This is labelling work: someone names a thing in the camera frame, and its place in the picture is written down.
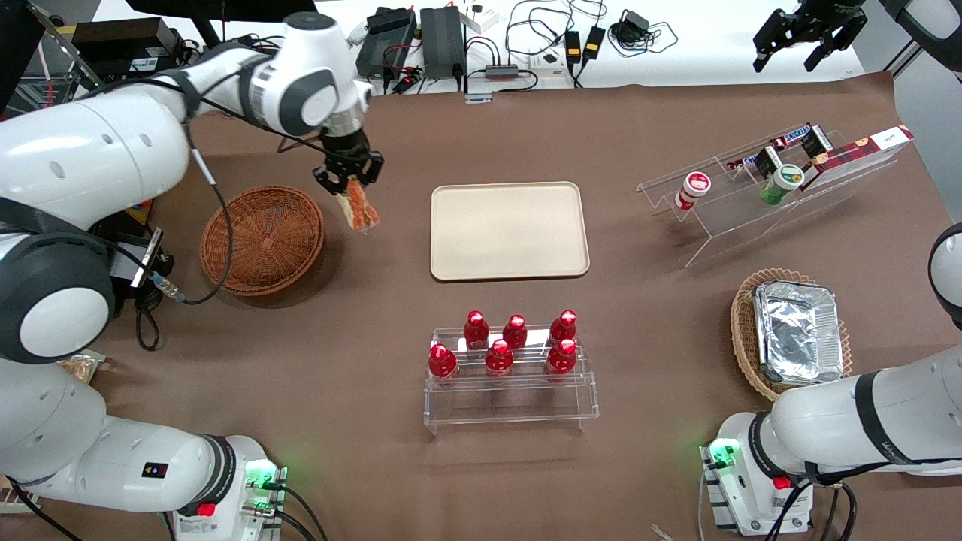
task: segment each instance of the foil tray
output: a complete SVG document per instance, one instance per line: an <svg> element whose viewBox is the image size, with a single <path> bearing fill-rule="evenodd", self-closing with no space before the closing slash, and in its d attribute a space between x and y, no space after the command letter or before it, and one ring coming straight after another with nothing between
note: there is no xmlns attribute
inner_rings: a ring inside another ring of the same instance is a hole
<svg viewBox="0 0 962 541"><path fill-rule="evenodd" d="M844 358L835 295L776 280L754 292L762 375L772 383L814 385L842 378Z"/></svg>

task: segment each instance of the black strap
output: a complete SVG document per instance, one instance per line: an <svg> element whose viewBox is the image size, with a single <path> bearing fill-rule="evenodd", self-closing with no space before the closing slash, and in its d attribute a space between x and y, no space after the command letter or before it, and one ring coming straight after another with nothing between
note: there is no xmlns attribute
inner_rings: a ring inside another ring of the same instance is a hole
<svg viewBox="0 0 962 541"><path fill-rule="evenodd" d="M885 8L885 12L888 13L889 16L891 16L893 19L899 16L899 13L901 13L901 11L905 9L905 6L908 6L909 2L911 2L911 0L880 0L879 1L882 7Z"/></svg>
<svg viewBox="0 0 962 541"><path fill-rule="evenodd" d="M197 110L200 109L201 100L204 96L197 91L197 87L190 81L187 73L179 69L168 69L162 71L161 75L166 75L177 82L177 86L180 87L184 93L184 108L187 110L186 120L194 118L194 116L197 115Z"/></svg>
<svg viewBox="0 0 962 541"><path fill-rule="evenodd" d="M882 426L882 422L878 418L878 412L875 411L872 386L879 372L881 371L860 375L858 380L855 381L855 409L858 412L859 421L862 422L862 430L865 431L865 435L868 436L869 441L872 442L878 452L892 464L900 466L918 465L920 462L912 460L899 450L885 431L885 427Z"/></svg>
<svg viewBox="0 0 962 541"><path fill-rule="evenodd" d="M759 411L755 414L755 418L751 420L751 424L748 425L748 448L751 450L751 456L755 459L755 464L758 464L758 468L769 479L787 477L794 484L798 484L800 476L789 474L779 468L762 449L762 422L769 416L769 413L768 411Z"/></svg>
<svg viewBox="0 0 962 541"><path fill-rule="evenodd" d="M270 57L259 56L240 63L238 72L240 79L238 83L238 97L240 98L240 111L243 113L247 123L264 127L258 116L254 114L254 109L250 106L250 82L254 79L254 68L270 60Z"/></svg>

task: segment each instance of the acrylic shelf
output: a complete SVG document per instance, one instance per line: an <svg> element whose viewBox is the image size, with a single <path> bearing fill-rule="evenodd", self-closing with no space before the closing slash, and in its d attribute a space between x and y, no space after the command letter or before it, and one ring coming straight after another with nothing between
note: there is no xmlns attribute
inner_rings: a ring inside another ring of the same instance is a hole
<svg viewBox="0 0 962 541"><path fill-rule="evenodd" d="M577 363L567 374L545 374L549 325L528 325L524 348L514 349L512 374L485 374L485 350L467 350L463 329L435 329L431 346L441 343L458 358L458 375L439 380L425 369L424 425L438 435L444 425L577 421L582 429L598 417L595 372L580 340ZM489 335L489 344L501 337Z"/></svg>
<svg viewBox="0 0 962 541"><path fill-rule="evenodd" d="M779 204L769 205L759 197L766 180L755 166L732 169L727 164L757 154L770 144L771 139L801 127L803 126L798 125L781 130L769 137L638 185L635 191L644 193L656 212L670 209L671 215L678 221L698 223L707 236L685 264L685 268L757 241L779 227L845 201L864 188L869 180L877 176L876 173L897 161L889 159L804 192L795 190ZM838 131L825 134L835 147L848 142ZM783 150L778 155L783 163L797 166L803 166L809 160L800 144ZM681 188L685 176L692 171L701 171L711 177L712 188L698 200L693 209L682 211L674 205L674 196Z"/></svg>

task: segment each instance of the label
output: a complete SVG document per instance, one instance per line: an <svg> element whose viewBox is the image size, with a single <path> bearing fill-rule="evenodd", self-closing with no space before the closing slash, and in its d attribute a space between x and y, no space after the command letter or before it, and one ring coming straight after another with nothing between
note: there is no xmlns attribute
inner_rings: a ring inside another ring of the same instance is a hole
<svg viewBox="0 0 962 541"><path fill-rule="evenodd" d="M199 535L201 533L214 533L217 531L217 523L211 517L178 517L177 530L181 533Z"/></svg>
<svg viewBox="0 0 962 541"><path fill-rule="evenodd" d="M169 464L162 464L160 462L145 462L143 464L143 469L140 470L140 476L163 479L167 475L167 466L169 466Z"/></svg>
<svg viewBox="0 0 962 541"><path fill-rule="evenodd" d="M157 69L156 58L138 58L130 61L131 71L154 71Z"/></svg>
<svg viewBox="0 0 962 541"><path fill-rule="evenodd" d="M146 53L152 57L165 57L167 56L167 50L163 47L144 47Z"/></svg>

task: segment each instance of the brown wicker basket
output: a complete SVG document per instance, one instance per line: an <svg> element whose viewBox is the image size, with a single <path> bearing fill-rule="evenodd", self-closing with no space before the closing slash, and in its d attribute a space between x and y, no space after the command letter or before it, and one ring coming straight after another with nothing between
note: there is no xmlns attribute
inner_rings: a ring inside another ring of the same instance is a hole
<svg viewBox="0 0 962 541"><path fill-rule="evenodd" d="M227 203L234 225L234 256L224 289L238 296L277 293L306 272L320 254L324 220L306 193L285 186L248 190ZM227 264L223 209L207 222L200 264L214 283Z"/></svg>
<svg viewBox="0 0 962 541"><path fill-rule="evenodd" d="M752 297L755 288L773 280L790 280L804 284L815 284L808 276L787 269L765 269L749 276L742 287L738 288L731 303L731 343L735 347L738 367L742 369L748 383L763 397L775 401L793 387L771 383L763 375L759 363L758 334L755 332L755 303ZM842 342L844 377L851 375L851 347L848 345L848 332L845 324L839 321L839 338Z"/></svg>

